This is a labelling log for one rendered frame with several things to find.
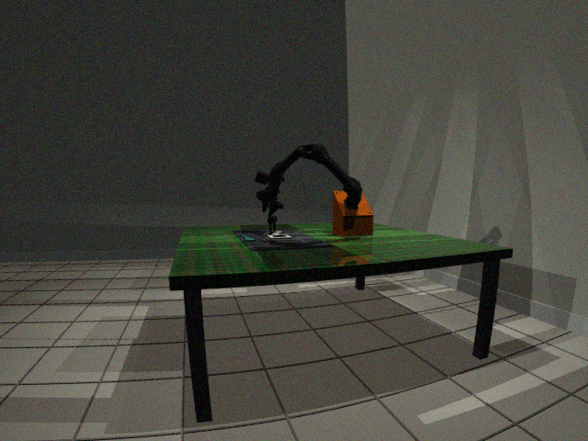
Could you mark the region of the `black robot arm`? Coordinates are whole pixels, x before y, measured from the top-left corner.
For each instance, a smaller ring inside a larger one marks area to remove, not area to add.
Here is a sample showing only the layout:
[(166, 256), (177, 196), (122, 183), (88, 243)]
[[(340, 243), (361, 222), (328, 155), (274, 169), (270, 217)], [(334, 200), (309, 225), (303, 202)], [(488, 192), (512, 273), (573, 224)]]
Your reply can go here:
[[(307, 153), (310, 152), (311, 153)], [(347, 209), (358, 209), (358, 203), (362, 198), (361, 184), (354, 178), (349, 177), (329, 156), (327, 150), (321, 144), (299, 145), (283, 162), (274, 165), (269, 172), (257, 171), (254, 181), (266, 185), (269, 181), (269, 187), (279, 189), (281, 181), (285, 181), (284, 172), (289, 166), (292, 166), (300, 157), (308, 160), (314, 160), (318, 164), (323, 164), (337, 179), (343, 184), (343, 190), (347, 194), (345, 204)], [(271, 198), (270, 189), (256, 192), (259, 200)]]

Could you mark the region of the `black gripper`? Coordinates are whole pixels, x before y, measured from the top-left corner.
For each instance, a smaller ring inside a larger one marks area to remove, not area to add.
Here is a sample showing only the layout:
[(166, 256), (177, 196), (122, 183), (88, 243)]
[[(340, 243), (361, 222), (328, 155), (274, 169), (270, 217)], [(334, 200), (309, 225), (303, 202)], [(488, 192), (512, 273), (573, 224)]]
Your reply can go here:
[[(271, 198), (265, 198), (262, 201), (263, 205), (263, 212), (266, 212), (267, 207), (269, 207), (268, 218), (271, 217), (277, 209), (283, 209), (284, 205), (280, 201), (277, 200), (277, 193), (280, 191), (278, 189), (267, 187), (267, 190), (270, 189)], [(270, 205), (269, 205), (270, 203)]]

